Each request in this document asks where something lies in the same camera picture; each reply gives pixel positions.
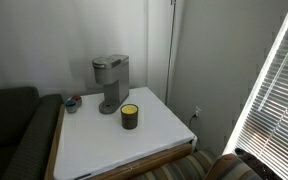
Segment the thin floor lamp pole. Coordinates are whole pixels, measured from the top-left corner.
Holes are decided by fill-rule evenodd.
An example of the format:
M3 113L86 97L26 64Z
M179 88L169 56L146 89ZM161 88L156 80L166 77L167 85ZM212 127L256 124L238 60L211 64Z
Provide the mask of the thin floor lamp pole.
M176 16L176 1L170 0L171 5L171 27L170 27L170 44L169 44L169 54L168 54L168 66L167 66L167 81L166 81L166 94L165 94L165 105L168 103L170 76L171 76L171 65L172 65L172 48L173 48L173 36L174 36L174 22Z

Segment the dark grey sofa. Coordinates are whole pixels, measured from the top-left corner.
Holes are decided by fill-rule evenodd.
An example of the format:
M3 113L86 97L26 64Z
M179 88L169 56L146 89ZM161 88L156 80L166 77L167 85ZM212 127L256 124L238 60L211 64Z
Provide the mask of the dark grey sofa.
M35 87L0 89L0 180L42 180L62 97Z

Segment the blue succulent in pot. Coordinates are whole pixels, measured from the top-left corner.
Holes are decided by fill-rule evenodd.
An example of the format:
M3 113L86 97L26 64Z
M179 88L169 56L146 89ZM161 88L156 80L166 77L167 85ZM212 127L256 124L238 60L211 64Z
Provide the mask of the blue succulent in pot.
M68 113L75 113L77 111L76 101L73 99L67 99L65 101L65 108Z

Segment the striped sofa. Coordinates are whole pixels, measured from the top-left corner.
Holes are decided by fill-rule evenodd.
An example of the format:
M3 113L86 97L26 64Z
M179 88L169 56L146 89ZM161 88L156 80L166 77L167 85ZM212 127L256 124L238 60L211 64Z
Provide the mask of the striped sofa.
M211 148L194 152L131 180L282 180L256 156L236 148L218 156Z

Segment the grey coffeemaker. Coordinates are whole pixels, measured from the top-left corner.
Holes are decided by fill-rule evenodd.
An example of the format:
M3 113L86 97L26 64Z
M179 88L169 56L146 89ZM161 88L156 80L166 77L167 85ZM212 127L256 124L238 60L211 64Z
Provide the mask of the grey coffeemaker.
M129 96L129 57L111 55L92 61L95 81L103 86L104 100L99 104L102 114L112 114Z

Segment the wall outlet with plug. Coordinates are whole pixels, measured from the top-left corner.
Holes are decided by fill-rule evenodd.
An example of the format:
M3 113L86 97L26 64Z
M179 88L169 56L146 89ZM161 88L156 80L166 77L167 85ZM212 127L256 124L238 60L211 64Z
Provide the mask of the wall outlet with plug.
M194 115L190 118L190 120L189 120L189 129L191 129L191 126L192 126L192 121L193 121L193 119L194 118L199 118L199 115L200 115L200 112L201 112L202 110L199 108L199 107L195 107L195 113L194 113Z

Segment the white window blinds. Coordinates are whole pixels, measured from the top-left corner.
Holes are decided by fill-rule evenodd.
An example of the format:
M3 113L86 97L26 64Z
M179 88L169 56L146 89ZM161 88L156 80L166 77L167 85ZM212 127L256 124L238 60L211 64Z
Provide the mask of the white window blinds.
M236 148L288 180L288 12L224 152Z

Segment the dark glass yellow candle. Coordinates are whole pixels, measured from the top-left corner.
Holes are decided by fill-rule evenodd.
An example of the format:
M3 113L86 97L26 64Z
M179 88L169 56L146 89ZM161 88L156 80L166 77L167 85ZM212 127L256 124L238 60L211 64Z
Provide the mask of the dark glass yellow candle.
M139 108L135 104L125 104L121 107L122 127L131 130L137 127Z

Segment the wooden side table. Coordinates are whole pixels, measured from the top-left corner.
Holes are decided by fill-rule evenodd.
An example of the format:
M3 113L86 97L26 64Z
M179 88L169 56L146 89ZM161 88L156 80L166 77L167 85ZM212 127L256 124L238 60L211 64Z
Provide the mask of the wooden side table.
M60 134L63 124L63 117L65 114L64 106L60 107L58 120L56 124L55 134L53 137L52 147L48 159L47 168L44 175L44 180L54 180L53 172L57 151L59 148ZM85 177L85 180L114 180L114 179L128 179L143 174L147 171L153 170L163 164L178 160L186 155L189 155L192 150L192 144L187 142L178 146L151 154L136 161L118 166L115 169L103 172L99 175Z

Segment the white table top board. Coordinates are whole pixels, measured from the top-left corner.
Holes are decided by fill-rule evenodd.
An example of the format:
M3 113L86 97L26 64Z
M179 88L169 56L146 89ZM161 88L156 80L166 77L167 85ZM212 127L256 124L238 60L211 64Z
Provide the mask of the white table top board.
M129 91L127 104L138 107L138 125L122 127L119 111L104 115L98 105L104 95L82 97L82 106L63 116L53 177L55 180L91 178L118 166L184 143L197 137L147 87Z

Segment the red succulent in pot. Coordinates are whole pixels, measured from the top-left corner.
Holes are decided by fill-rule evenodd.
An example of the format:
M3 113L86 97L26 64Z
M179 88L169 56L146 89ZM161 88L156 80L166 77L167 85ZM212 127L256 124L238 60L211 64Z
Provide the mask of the red succulent in pot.
M76 102L77 107L81 107L81 105L82 105L81 96L73 95L71 98Z

